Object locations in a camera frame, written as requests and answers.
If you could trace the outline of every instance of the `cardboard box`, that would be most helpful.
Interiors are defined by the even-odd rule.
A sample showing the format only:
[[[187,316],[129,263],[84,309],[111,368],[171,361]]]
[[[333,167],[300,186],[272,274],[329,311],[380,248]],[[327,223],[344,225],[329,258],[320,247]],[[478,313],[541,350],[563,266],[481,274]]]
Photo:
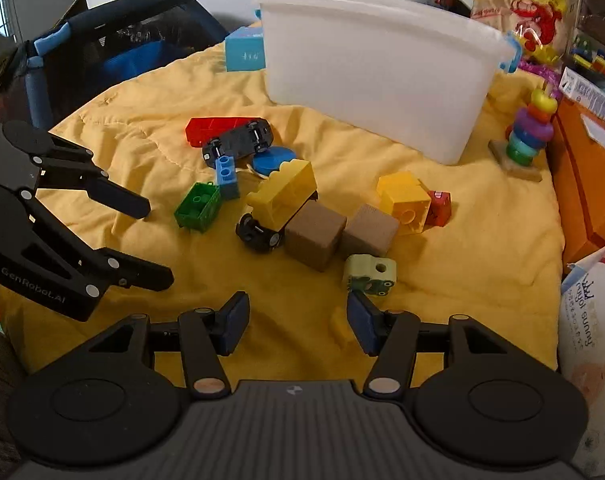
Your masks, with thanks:
[[[560,91],[605,120],[605,93],[569,67],[565,68],[562,75]]]
[[[224,40],[227,72],[260,70],[265,67],[262,27],[240,27]]]
[[[605,127],[593,113],[564,99],[547,146],[565,234],[564,264],[605,246],[605,148],[588,137],[582,114]]]

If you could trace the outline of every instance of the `red lego block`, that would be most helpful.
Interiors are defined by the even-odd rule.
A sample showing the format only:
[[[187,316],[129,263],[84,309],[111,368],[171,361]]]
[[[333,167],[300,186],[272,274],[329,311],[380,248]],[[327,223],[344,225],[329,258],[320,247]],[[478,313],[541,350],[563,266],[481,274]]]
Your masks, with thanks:
[[[444,227],[451,218],[451,193],[430,191],[429,196],[431,196],[431,207],[425,225]]]
[[[255,120],[254,117],[195,117],[186,125],[186,140],[194,148],[202,148],[214,137]]]

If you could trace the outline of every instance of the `blue disc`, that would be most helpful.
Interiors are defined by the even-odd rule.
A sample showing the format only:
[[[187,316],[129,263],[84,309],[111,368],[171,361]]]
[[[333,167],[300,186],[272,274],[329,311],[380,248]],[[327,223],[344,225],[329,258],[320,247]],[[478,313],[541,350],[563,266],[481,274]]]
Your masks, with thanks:
[[[294,160],[294,158],[296,158],[296,154],[289,148],[272,146],[263,153],[256,153],[251,166],[256,173],[269,176],[272,171],[278,170],[283,162]]]
[[[538,139],[538,137],[534,137],[528,134],[516,124],[513,125],[513,132],[515,133],[515,136],[518,137],[518,139],[520,139],[527,146],[533,148],[534,150],[541,150],[546,145],[546,142],[544,140],[540,140]]]

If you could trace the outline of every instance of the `white plastic bin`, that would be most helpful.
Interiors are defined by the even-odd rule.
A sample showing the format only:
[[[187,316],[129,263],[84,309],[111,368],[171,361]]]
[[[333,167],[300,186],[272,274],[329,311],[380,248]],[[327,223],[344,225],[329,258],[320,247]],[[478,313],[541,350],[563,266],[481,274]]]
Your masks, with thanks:
[[[404,0],[256,0],[266,81],[279,104],[336,119],[455,164],[493,74],[515,55],[502,34]]]

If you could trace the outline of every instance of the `frog block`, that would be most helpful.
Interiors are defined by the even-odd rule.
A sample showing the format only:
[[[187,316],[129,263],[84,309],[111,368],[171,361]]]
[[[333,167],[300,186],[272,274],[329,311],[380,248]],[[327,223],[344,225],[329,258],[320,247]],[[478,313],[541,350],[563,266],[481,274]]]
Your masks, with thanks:
[[[411,178],[389,180],[387,175],[380,177],[377,191],[380,195],[380,210],[400,222],[399,235],[421,233],[425,228],[427,214],[431,205],[429,193],[423,189],[420,181]]]
[[[308,160],[294,158],[283,162],[278,171],[247,194],[252,217],[272,231],[280,231],[317,190],[316,177]]]
[[[394,260],[376,258],[370,254],[352,254],[346,260],[343,282],[348,290],[386,296],[396,284],[396,280],[397,268]]]

